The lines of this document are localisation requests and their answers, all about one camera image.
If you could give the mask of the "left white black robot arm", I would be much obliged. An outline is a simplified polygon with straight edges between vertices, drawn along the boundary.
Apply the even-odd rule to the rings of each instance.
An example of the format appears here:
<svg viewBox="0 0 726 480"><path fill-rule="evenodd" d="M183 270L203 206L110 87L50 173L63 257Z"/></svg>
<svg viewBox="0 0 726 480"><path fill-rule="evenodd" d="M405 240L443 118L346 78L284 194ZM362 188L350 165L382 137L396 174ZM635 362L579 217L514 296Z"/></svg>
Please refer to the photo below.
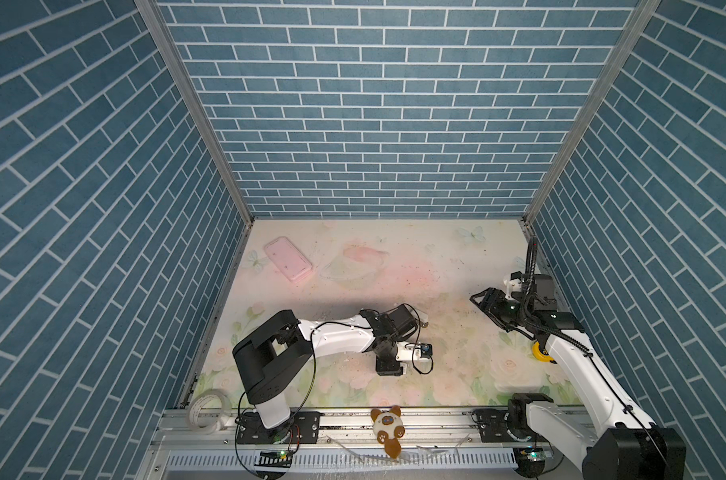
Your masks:
<svg viewBox="0 0 726 480"><path fill-rule="evenodd" d="M407 304L379 312L362 309L341 320L299 319L281 310L232 349L246 399L266 429L292 420L285 390L308 361L337 354L371 354L379 376L401 376L406 365L430 359L432 347L419 341L423 327Z"/></svg>

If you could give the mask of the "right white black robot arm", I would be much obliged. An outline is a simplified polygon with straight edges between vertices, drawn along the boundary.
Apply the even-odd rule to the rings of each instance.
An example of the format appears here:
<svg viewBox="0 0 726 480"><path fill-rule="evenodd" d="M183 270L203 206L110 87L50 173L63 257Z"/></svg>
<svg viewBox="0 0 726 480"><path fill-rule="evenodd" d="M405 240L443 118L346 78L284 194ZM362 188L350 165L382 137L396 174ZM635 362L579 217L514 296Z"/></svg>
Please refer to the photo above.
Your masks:
<svg viewBox="0 0 726 480"><path fill-rule="evenodd" d="M505 332L533 340L534 353L566 374L592 422L569 418L547 394L516 393L508 402L512 432L548 441L585 479L683 478L684 440L621 386L577 317L559 309L551 277L515 272L505 289L487 288L470 300Z"/></svg>

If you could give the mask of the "yellow tape roll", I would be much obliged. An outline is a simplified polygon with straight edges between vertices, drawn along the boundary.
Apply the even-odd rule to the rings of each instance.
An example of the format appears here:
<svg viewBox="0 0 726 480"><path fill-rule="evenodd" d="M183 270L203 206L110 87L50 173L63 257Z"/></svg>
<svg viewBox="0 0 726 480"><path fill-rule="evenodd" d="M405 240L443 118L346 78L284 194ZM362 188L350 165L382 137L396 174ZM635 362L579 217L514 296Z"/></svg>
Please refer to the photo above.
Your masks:
<svg viewBox="0 0 726 480"><path fill-rule="evenodd" d="M532 345L532 353L535 359L541 362L545 363L552 363L555 364L556 361L554 358L548 353L548 351L539 343L535 342Z"/></svg>

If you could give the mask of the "clear plastic lid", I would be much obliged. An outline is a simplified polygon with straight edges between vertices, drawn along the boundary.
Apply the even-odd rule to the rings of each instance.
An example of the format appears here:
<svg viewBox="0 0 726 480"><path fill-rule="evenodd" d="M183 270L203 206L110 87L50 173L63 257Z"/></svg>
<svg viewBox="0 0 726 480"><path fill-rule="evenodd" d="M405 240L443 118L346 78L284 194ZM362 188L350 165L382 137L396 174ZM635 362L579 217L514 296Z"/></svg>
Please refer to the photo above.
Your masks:
<svg viewBox="0 0 726 480"><path fill-rule="evenodd" d="M373 286L384 272L390 254L363 245L346 246L321 270L321 277L347 290Z"/></svg>

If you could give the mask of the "panda plush toy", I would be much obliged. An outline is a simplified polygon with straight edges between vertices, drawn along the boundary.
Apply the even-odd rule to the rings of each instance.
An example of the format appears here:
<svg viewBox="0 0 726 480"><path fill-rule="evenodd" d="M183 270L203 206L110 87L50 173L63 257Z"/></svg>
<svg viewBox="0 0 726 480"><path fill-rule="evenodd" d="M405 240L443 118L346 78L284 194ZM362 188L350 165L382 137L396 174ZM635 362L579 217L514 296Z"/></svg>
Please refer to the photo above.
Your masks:
<svg viewBox="0 0 726 480"><path fill-rule="evenodd" d="M398 459L402 452L400 440L405 435L401 408L397 405L389 410L374 408L370 411L370 416L377 442L383 446L389 458Z"/></svg>

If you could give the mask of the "pink rectangular case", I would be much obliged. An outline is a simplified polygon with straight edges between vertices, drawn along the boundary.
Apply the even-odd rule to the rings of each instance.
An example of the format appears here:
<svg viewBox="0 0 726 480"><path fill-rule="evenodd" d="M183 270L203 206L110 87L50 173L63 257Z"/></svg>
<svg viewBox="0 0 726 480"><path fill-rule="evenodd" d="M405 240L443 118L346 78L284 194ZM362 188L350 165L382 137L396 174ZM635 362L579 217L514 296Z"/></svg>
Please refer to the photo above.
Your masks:
<svg viewBox="0 0 726 480"><path fill-rule="evenodd" d="M278 237L264 245L267 257L291 282L298 282L313 271L310 260L287 237Z"/></svg>

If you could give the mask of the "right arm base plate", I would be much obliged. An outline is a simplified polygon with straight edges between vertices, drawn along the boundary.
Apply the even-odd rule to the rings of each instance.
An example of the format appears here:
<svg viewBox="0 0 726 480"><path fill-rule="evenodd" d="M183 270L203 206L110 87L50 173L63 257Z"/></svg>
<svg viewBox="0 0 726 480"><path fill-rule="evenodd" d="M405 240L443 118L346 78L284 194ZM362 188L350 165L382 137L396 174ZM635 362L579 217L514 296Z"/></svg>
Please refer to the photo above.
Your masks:
<svg viewBox="0 0 726 480"><path fill-rule="evenodd" d="M514 421L507 410L499 408L478 408L471 412L483 443L517 442L538 443L547 439L527 426Z"/></svg>

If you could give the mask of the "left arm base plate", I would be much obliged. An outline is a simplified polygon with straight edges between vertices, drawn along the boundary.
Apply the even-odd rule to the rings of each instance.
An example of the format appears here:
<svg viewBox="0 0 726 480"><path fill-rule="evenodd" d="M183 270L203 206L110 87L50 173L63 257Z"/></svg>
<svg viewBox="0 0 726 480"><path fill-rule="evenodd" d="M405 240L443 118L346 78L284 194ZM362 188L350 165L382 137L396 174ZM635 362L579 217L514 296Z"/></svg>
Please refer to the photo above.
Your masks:
<svg viewBox="0 0 726 480"><path fill-rule="evenodd" d="M236 431L236 441L244 445L316 444L320 428L320 413L300 412L274 428L266 428L255 411L242 413Z"/></svg>

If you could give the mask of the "aluminium front rail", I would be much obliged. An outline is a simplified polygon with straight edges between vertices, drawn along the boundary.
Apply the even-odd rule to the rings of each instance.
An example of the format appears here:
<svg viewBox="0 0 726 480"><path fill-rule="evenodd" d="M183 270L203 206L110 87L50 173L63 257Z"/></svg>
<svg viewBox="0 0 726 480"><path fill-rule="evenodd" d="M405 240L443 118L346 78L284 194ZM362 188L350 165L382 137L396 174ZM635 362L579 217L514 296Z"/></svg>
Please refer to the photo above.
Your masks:
<svg viewBox="0 0 726 480"><path fill-rule="evenodd" d="M539 435L545 437L546 442L483 443L479 431L470 417L471 412L478 408L506 410L501 406L403 407L401 409L401 418L406 434L401 440L401 444L405 448L417 445L452 448L455 444L459 444L461 447L475 445L518 447L533 444L547 447L556 445L554 438L543 433ZM307 411L316 411L321 415L316 444L294 446L289 443L287 445L260 446L291 446L304 449L322 445L334 446L338 443L348 448L354 446L373 447L376 445L373 422L368 408L311 408ZM213 409L204 409L200 412L197 421L192 422L188 419L186 410L168 410L162 415L160 424L151 440L151 446L156 449L253 448L257 445L238 444L236 441L236 431L239 427L241 414L232 413L226 420L222 421L218 412Z"/></svg>

